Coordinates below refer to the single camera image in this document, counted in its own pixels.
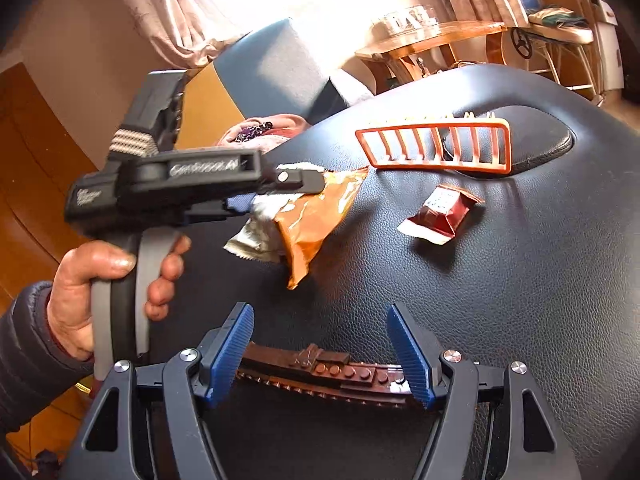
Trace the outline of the dark jacket left forearm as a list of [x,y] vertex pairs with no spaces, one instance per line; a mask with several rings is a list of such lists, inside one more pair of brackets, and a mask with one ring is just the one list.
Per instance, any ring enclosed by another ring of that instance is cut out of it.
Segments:
[[46,307],[52,284],[25,287],[1,317],[1,433],[17,432],[76,382],[92,361],[69,356],[50,330]]

